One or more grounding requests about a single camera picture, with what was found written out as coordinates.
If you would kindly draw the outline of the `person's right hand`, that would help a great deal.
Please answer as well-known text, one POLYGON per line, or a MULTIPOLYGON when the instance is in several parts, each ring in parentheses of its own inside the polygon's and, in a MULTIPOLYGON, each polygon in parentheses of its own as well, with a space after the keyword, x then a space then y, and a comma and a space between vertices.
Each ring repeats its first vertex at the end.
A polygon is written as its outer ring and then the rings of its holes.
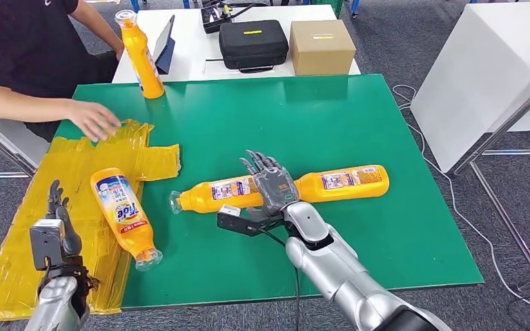
POLYGON ((91 141, 105 141, 121 127, 121 121, 99 103, 68 100, 65 118, 73 122, 91 141))

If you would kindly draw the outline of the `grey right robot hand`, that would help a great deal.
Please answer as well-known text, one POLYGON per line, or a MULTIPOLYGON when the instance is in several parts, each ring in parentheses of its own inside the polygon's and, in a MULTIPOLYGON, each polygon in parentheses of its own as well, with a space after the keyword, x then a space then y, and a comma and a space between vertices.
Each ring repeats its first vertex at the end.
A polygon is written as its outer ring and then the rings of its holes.
POLYGON ((244 157, 244 164, 262 197, 261 211, 268 217, 276 217, 288 205, 299 201, 299 193, 288 170, 273 157, 261 152, 246 150, 251 161, 244 157))

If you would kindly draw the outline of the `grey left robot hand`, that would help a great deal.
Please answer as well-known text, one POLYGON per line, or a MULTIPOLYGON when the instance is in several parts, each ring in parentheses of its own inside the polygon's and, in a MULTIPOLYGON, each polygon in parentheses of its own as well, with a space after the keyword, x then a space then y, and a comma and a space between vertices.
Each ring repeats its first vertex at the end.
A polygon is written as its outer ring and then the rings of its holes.
POLYGON ((59 186, 60 180, 55 179, 49 188, 46 219, 62 220, 65 230, 63 249, 68 256, 78 256, 81 253, 81 238, 75 231, 68 211, 69 197, 62 197, 63 188, 59 186))

